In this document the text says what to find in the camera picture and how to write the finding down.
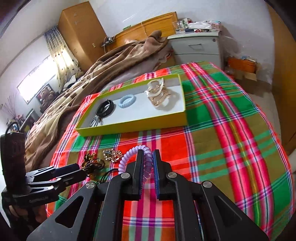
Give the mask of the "clear pink hair claw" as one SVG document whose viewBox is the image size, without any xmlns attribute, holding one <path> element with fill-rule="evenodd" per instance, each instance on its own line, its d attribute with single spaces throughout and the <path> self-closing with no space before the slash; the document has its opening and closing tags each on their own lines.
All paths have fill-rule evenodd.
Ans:
<svg viewBox="0 0 296 241">
<path fill-rule="evenodd" d="M 151 80 L 147 84 L 145 93 L 155 107 L 160 106 L 171 95 L 170 90 L 165 86 L 165 79 L 163 77 Z"/>
</svg>

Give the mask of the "wooden wardrobe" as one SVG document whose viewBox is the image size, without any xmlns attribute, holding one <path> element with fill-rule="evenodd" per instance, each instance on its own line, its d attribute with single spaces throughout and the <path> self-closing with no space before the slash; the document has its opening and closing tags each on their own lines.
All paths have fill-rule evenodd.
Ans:
<svg viewBox="0 0 296 241">
<path fill-rule="evenodd" d="M 82 71 L 105 54 L 102 44 L 106 33 L 88 1 L 64 9 L 58 29 Z"/>
</svg>

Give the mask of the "wooden door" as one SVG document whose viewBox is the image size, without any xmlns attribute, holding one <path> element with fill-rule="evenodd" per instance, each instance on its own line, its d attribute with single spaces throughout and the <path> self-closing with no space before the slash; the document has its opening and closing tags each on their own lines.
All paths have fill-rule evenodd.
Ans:
<svg viewBox="0 0 296 241">
<path fill-rule="evenodd" d="M 272 92 L 280 120 L 281 142 L 286 153 L 295 150 L 295 40 L 272 7 L 275 63 Z"/>
</svg>

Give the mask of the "wooden headboard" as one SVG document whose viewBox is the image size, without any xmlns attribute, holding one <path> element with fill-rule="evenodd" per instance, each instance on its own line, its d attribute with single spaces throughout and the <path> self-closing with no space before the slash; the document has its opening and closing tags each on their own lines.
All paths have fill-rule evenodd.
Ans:
<svg viewBox="0 0 296 241">
<path fill-rule="evenodd" d="M 162 32 L 162 37 L 173 35 L 175 33 L 173 22 L 177 20 L 178 17 L 175 11 L 145 20 L 117 33 L 114 36 L 114 41 L 108 44 L 106 49 L 111 51 L 130 42 L 144 40 L 156 30 Z"/>
</svg>

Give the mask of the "drinking glass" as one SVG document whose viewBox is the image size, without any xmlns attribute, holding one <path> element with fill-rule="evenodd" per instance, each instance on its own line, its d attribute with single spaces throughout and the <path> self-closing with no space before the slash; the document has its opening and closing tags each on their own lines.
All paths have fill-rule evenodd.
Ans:
<svg viewBox="0 0 296 241">
<path fill-rule="evenodd" d="M 172 24 L 175 29 L 175 34 L 181 34 L 185 32 L 182 21 L 174 21 Z"/>
</svg>

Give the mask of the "brown fleece blanket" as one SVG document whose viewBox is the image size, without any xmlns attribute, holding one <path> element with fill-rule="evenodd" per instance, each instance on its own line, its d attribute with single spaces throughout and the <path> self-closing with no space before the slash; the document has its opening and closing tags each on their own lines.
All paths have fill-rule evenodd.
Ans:
<svg viewBox="0 0 296 241">
<path fill-rule="evenodd" d="M 60 94 L 33 125 L 25 143 L 27 172 L 40 168 L 60 140 L 86 96 L 155 71 L 165 63 L 171 46 L 156 30 L 143 41 L 125 44 L 100 57 L 73 86 Z"/>
</svg>

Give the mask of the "white bedside cabinet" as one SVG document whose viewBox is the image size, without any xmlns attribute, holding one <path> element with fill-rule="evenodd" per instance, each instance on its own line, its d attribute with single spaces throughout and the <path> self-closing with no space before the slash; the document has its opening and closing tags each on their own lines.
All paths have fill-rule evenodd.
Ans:
<svg viewBox="0 0 296 241">
<path fill-rule="evenodd" d="M 168 36 L 176 64 L 207 61 L 223 68 L 220 32 L 191 32 Z"/>
</svg>

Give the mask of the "black elastic with bead charm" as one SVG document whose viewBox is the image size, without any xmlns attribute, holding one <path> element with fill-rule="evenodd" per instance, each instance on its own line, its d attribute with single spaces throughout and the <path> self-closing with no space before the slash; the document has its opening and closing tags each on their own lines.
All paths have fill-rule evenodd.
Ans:
<svg viewBox="0 0 296 241">
<path fill-rule="evenodd" d="M 99 185 L 99 184 L 103 184 L 103 183 L 107 180 L 107 178 L 108 178 L 108 176 L 109 176 L 110 174 L 112 174 L 113 172 L 117 172 L 117 171 L 118 171 L 118 168 L 110 169 L 109 171 L 107 171 L 107 172 L 101 177 L 100 180 L 98 180 L 98 181 L 96 182 L 96 184 L 97 184 L 97 185 Z"/>
</svg>

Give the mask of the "dotted curtain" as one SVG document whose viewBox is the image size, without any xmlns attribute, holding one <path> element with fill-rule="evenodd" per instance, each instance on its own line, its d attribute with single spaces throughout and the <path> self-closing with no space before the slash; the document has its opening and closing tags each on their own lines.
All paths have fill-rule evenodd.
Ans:
<svg viewBox="0 0 296 241">
<path fill-rule="evenodd" d="M 56 64 L 59 92 L 73 75 L 81 72 L 79 62 L 69 49 L 65 39 L 54 26 L 44 33 L 44 38 L 53 61 Z"/>
</svg>

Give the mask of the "green shallow cardboard box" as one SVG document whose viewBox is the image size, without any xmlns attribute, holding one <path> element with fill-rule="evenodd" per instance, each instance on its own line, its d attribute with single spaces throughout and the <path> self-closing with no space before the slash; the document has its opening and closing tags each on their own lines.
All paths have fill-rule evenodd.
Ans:
<svg viewBox="0 0 296 241">
<path fill-rule="evenodd" d="M 81 116 L 76 131 L 83 137 L 89 137 L 186 126 L 181 78 L 178 74 L 169 74 L 163 78 L 171 95 L 160 106 L 155 107 L 147 98 L 145 91 L 149 80 L 134 83 L 93 99 Z M 106 100 L 114 103 L 113 111 L 101 122 L 92 125 L 97 109 Z"/>
</svg>

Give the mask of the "orange storage box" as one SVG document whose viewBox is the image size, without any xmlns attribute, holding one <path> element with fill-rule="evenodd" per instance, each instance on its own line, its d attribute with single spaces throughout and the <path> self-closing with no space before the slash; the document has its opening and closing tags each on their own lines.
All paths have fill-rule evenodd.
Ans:
<svg viewBox="0 0 296 241">
<path fill-rule="evenodd" d="M 234 57 L 228 57 L 227 58 L 228 66 L 234 70 L 249 72 L 249 73 L 255 73 L 256 72 L 256 62 L 250 61 L 250 60 L 243 60 L 243 59 L 237 59 Z"/>
</svg>

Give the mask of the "colourful plaid tablecloth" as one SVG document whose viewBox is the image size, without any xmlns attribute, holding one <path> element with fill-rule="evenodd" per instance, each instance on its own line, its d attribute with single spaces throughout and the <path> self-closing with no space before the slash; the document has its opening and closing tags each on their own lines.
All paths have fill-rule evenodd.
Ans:
<svg viewBox="0 0 296 241">
<path fill-rule="evenodd" d="M 295 198 L 291 166 L 272 124 L 237 83 L 209 62 L 164 68 L 129 84 L 169 74 L 182 81 L 187 126 L 84 138 L 75 128 L 95 100 L 91 95 L 70 118 L 51 165 L 80 164 L 87 153 L 100 155 L 108 148 L 158 149 L 173 171 L 193 182 L 211 181 L 275 240 L 295 211 Z"/>
</svg>

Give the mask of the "teddy bear picture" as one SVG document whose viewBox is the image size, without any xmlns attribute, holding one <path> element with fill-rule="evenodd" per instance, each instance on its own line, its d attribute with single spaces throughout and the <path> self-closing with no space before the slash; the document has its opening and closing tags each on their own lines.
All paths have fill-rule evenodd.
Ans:
<svg viewBox="0 0 296 241">
<path fill-rule="evenodd" d="M 37 94 L 36 98 L 39 101 L 40 104 L 43 104 L 44 102 L 48 102 L 50 100 L 53 100 L 55 96 L 55 91 L 53 88 L 49 85 L 46 84 Z"/>
</svg>

